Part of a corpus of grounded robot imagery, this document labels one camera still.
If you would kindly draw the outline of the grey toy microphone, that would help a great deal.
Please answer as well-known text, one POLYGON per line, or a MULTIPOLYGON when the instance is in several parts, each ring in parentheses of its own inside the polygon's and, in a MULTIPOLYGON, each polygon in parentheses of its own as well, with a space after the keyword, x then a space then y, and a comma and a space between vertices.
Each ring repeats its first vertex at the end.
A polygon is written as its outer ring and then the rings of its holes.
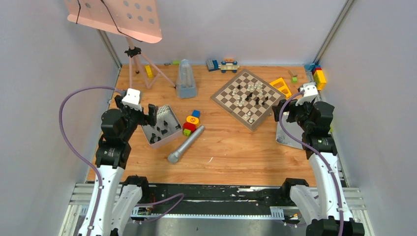
POLYGON ((205 130, 205 126, 201 125, 197 128, 175 151, 168 156, 168 161, 172 164, 177 163, 187 149, 199 138, 205 130))

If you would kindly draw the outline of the wooden chess board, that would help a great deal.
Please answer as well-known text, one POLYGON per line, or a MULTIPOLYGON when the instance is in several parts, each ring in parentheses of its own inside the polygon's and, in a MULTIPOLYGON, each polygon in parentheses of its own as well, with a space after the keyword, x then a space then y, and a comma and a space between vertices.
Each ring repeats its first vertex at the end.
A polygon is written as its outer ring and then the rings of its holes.
POLYGON ((272 113, 272 106, 286 96, 250 72, 242 70, 210 98, 250 131, 272 113))

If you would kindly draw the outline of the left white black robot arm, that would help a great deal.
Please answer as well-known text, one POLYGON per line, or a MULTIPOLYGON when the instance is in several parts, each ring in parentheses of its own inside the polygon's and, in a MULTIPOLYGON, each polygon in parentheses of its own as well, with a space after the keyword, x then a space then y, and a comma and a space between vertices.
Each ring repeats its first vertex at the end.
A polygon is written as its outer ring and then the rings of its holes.
POLYGON ((128 92, 115 97, 117 108, 101 116, 102 135, 98 142, 95 166, 98 170, 89 208, 78 235, 120 236, 137 203, 150 199, 146 177, 129 176, 117 189, 131 152, 129 140, 137 127, 156 124, 158 107, 150 104, 149 114, 140 105, 141 95, 128 92))

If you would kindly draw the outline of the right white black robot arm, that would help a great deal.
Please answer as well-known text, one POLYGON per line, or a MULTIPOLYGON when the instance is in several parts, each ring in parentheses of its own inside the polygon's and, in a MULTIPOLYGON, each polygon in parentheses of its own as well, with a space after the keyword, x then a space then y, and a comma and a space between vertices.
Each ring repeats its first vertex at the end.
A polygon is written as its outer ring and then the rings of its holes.
POLYGON ((314 195, 304 179, 287 178, 281 199, 299 208, 308 236, 363 236, 362 223, 356 222, 343 194, 338 175, 337 148, 329 134, 334 106, 323 101, 304 102, 282 99, 272 107, 274 119, 281 123, 284 112, 287 122, 295 122, 302 130, 299 143, 313 169, 317 184, 314 195))

